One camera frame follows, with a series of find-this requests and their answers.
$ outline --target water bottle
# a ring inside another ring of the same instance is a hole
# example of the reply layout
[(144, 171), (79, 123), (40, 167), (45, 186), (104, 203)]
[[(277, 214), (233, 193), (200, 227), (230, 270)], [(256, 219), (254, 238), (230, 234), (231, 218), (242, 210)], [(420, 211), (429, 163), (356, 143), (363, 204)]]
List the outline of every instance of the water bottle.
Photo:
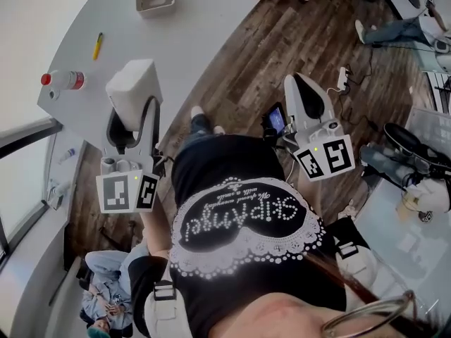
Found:
[(75, 149), (71, 148), (64, 153), (62, 157), (58, 160), (58, 164), (61, 164), (64, 161), (67, 161), (71, 156), (75, 155)]
[(86, 77), (81, 71), (54, 70), (41, 77), (42, 85), (49, 85), (55, 90), (78, 90), (86, 84)]

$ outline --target teal hair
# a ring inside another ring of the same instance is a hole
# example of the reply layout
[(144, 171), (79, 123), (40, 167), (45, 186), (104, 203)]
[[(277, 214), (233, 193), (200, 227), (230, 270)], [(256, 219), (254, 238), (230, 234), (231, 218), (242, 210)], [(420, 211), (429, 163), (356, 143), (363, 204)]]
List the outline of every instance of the teal hair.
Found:
[(89, 327), (87, 329), (87, 336), (89, 338), (111, 338), (108, 333), (105, 333), (103, 330), (100, 330), (97, 327)]

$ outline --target power strip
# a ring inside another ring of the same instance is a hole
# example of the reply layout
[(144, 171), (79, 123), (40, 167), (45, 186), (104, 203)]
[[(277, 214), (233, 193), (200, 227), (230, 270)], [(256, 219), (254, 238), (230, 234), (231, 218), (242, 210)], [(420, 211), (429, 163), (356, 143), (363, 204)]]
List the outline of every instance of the power strip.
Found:
[(338, 76), (338, 82), (337, 82), (337, 88), (340, 89), (342, 92), (343, 90), (346, 90), (346, 83), (347, 83), (347, 75), (350, 72), (346, 70), (345, 67), (340, 68), (340, 75)]

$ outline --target shoulder strap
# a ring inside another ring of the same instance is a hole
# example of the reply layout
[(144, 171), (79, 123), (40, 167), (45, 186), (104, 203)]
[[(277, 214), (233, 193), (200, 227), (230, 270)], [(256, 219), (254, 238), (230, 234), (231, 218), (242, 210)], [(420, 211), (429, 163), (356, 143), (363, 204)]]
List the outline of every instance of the shoulder strap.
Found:
[(151, 338), (192, 338), (185, 301), (173, 285), (170, 263), (144, 305), (144, 319)]

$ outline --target black t-shirt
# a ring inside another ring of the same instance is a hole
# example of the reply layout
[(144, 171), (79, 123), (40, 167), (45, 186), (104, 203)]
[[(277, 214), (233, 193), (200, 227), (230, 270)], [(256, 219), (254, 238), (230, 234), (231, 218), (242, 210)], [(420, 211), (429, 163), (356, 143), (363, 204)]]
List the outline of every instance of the black t-shirt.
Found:
[[(194, 338), (208, 337), (236, 308), (272, 292), (345, 309), (344, 288), (304, 259), (307, 252), (335, 259), (333, 238), (283, 181), (276, 154), (261, 139), (226, 135), (198, 143), (177, 157), (173, 184), (183, 204), (173, 223), (171, 277)], [(147, 257), (130, 266), (135, 302), (161, 277), (162, 261)]]

